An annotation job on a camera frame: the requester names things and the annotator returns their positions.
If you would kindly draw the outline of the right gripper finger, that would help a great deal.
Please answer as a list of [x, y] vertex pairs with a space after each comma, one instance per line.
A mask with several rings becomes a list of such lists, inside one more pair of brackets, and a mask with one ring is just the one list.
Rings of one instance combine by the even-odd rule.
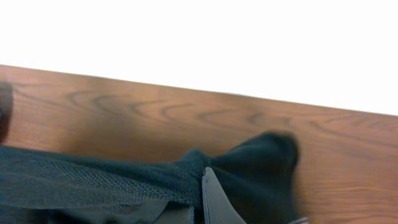
[[246, 224], [210, 167], [205, 168], [201, 187], [205, 224]]

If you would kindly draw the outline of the black t-shirt with logo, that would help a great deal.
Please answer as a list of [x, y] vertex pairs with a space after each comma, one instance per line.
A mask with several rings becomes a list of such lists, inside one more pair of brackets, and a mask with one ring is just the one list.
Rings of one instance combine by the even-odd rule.
[[1, 147], [2, 223], [198, 223], [213, 169], [246, 223], [308, 223], [293, 193], [297, 140], [266, 132], [218, 156], [140, 163]]

